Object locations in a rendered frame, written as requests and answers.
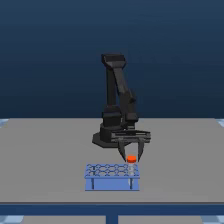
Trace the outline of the blue tube rack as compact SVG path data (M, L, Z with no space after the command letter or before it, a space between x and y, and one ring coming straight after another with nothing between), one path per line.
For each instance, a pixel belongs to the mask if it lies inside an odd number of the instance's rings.
M128 164L87 164L84 178L86 191L138 191L140 173L135 163L134 175Z

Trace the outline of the orange-capped clear centrifuge tube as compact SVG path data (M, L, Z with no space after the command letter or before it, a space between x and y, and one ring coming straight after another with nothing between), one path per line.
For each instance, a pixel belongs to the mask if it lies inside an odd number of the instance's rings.
M135 155L128 155L127 156L128 174L130 176L134 175L136 161L137 161L137 159L136 159Z

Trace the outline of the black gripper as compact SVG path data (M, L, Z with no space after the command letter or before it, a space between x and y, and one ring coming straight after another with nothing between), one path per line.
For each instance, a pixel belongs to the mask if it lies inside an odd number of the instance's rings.
M111 141L118 142L119 140L124 140L125 142L138 142L138 162L143 154L144 150L144 141L149 142L151 140L151 133L148 131L141 131L141 130L121 130L121 131L114 131L111 133ZM126 161L126 154L125 154L125 143L122 141L118 142L118 151L122 156L123 160Z

